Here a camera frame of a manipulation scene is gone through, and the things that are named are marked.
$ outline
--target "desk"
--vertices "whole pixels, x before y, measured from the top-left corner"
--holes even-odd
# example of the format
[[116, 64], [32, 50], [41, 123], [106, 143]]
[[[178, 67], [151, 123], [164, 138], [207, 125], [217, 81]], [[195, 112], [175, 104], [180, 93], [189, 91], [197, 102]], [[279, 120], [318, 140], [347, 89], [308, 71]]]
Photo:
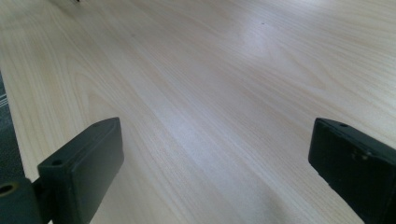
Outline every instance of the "desk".
[[396, 147], [396, 4], [3, 0], [0, 68], [26, 174], [120, 117], [92, 223], [361, 223], [307, 161], [316, 117]]

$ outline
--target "dark floor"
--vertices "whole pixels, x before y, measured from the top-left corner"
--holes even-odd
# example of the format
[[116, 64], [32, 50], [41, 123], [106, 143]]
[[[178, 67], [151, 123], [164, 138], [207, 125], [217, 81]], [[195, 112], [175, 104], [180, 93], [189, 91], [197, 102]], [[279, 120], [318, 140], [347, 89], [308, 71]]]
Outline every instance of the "dark floor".
[[0, 73], [0, 182], [19, 176], [24, 176], [21, 155]]

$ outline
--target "light wood surface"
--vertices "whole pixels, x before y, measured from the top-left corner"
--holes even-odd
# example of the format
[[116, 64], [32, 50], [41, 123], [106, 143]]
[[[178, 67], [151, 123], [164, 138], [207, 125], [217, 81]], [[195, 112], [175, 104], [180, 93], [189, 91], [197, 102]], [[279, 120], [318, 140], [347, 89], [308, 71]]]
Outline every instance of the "light wood surface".
[[92, 223], [361, 223], [309, 165], [316, 117], [396, 147], [396, 4], [2, 0], [0, 69], [28, 177], [120, 117]]

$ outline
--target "tabletop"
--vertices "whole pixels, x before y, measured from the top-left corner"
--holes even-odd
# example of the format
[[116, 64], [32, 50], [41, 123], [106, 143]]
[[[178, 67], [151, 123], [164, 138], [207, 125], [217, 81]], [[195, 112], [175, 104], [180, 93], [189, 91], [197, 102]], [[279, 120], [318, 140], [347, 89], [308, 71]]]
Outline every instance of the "tabletop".
[[120, 117], [92, 223], [362, 223], [307, 161], [315, 118], [396, 147], [388, 0], [3, 0], [0, 69], [27, 177]]

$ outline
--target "wooden table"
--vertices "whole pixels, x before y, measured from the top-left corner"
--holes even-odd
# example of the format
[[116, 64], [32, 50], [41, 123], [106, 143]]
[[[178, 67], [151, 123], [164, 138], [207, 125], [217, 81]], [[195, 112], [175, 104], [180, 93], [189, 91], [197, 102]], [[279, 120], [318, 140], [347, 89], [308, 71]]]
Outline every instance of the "wooden table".
[[120, 117], [92, 223], [361, 223], [307, 161], [316, 117], [396, 147], [394, 1], [3, 0], [25, 172]]

